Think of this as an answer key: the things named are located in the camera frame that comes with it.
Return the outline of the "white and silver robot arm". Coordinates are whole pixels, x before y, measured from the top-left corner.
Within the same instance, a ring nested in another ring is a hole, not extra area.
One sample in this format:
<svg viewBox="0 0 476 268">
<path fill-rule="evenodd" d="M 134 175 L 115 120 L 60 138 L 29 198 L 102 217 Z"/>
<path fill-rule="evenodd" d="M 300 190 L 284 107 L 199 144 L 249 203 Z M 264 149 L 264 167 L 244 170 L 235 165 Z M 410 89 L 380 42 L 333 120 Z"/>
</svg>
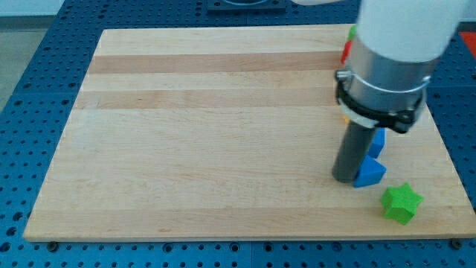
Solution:
<svg viewBox="0 0 476 268">
<path fill-rule="evenodd" d="M 466 0 L 363 0 L 356 35 L 335 73 L 349 131 L 406 133 L 466 8 Z"/>
</svg>

